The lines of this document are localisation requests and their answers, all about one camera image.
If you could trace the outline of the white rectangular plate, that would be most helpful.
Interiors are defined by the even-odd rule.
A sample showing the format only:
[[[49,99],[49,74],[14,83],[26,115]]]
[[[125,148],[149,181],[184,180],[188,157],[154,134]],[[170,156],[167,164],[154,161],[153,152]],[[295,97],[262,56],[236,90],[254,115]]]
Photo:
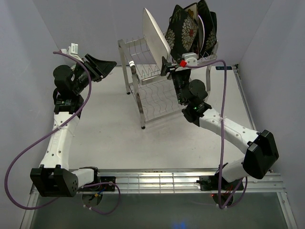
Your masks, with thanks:
[[[142,32],[153,59],[161,70],[162,58],[164,57],[168,61],[171,49],[156,20],[147,8],[144,8],[142,13]]]

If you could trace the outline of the black floral plate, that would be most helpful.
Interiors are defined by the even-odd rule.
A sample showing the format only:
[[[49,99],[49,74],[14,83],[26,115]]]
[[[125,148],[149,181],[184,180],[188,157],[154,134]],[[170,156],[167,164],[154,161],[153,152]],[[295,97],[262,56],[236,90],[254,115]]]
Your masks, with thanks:
[[[165,35],[170,46],[170,54],[176,62],[191,50],[197,30],[198,26],[192,16],[180,5],[176,5]]]
[[[212,53],[214,46],[217,43],[216,30],[212,13],[204,0],[198,2],[198,14],[201,17],[204,25],[204,42],[200,54],[207,57]]]

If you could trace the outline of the round white teal-rimmed plate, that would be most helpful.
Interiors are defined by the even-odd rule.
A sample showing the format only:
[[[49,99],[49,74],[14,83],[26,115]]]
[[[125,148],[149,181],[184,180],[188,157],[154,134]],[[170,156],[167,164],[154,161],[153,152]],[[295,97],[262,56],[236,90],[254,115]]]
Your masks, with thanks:
[[[203,49],[204,44],[204,38],[205,38],[205,30],[204,30],[204,24],[203,20],[200,15],[198,15],[198,52],[200,53]]]

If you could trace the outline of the cream floral square plate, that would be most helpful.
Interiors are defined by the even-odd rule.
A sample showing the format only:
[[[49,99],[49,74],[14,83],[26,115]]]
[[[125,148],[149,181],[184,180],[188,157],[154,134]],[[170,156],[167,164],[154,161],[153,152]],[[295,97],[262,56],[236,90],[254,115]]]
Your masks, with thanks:
[[[198,4],[197,2],[184,8],[184,10],[192,17],[194,22],[198,24]]]

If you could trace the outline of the teal square plate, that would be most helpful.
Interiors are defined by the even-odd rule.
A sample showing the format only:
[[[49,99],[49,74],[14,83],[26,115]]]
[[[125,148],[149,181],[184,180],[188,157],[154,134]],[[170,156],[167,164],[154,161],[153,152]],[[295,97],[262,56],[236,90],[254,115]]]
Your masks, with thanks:
[[[217,43],[217,15],[214,11],[210,12],[213,22],[214,43]]]

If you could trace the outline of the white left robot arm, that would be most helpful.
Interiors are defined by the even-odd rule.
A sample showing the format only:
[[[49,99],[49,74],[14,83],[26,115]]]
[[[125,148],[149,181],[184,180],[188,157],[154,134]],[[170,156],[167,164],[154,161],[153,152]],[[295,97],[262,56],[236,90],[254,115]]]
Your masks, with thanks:
[[[115,61],[99,60],[87,54],[74,68],[64,64],[54,69],[54,127],[44,158],[30,172],[41,196],[73,197],[83,186],[92,191],[101,186],[95,167],[69,171],[69,153],[85,104],[81,92],[90,82],[105,78],[116,65]]]

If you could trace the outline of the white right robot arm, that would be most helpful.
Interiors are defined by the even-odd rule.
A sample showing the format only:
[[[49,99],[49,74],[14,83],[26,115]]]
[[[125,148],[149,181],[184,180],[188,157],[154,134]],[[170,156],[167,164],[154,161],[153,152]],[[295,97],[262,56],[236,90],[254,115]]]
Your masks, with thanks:
[[[204,100],[208,96],[205,84],[198,79],[190,80],[189,69],[171,74],[178,103],[184,105],[185,119],[196,126],[221,137],[221,143],[230,142],[243,154],[239,160],[224,163],[220,160],[214,175],[216,186],[227,189],[234,181],[244,177],[262,179],[278,160],[274,135],[264,130],[257,132],[222,116]]]

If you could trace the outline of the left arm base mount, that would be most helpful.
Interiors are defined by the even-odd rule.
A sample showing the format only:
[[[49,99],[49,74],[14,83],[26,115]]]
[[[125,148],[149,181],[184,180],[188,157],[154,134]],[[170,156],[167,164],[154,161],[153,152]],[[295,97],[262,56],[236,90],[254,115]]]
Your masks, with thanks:
[[[97,192],[114,191],[115,186],[110,183],[116,183],[116,177],[115,176],[96,176],[93,180],[93,184],[97,184],[97,183],[106,183],[106,184],[90,187],[90,190],[97,191]]]

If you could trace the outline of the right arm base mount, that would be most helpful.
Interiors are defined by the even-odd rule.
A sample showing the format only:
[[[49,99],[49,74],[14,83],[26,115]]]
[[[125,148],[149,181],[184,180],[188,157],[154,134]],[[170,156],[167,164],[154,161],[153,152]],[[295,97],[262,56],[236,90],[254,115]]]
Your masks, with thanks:
[[[199,176],[196,183],[200,185],[201,191],[218,190],[218,175]],[[241,191],[244,189],[243,183],[239,184],[239,180],[235,180],[231,183],[228,183],[222,178],[221,190],[233,191],[236,187],[237,191]]]

